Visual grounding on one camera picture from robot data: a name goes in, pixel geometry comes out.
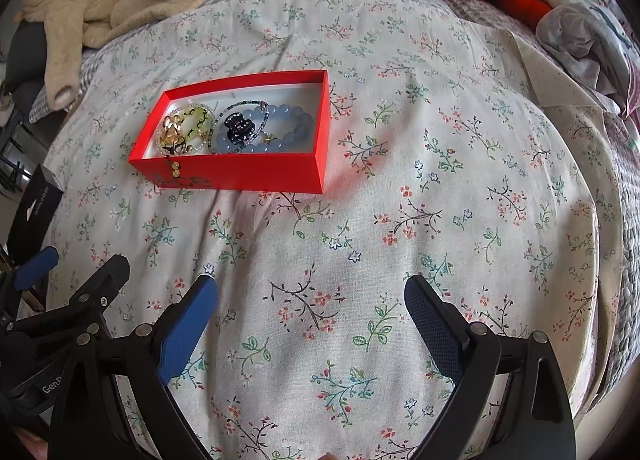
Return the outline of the person's left hand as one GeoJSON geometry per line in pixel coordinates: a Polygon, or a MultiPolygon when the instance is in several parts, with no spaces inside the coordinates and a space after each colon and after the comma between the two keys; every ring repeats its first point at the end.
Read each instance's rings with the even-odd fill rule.
{"type": "Polygon", "coordinates": [[[14,428],[14,432],[23,446],[36,460],[47,460],[49,444],[43,438],[31,433],[24,428],[14,428]]]}

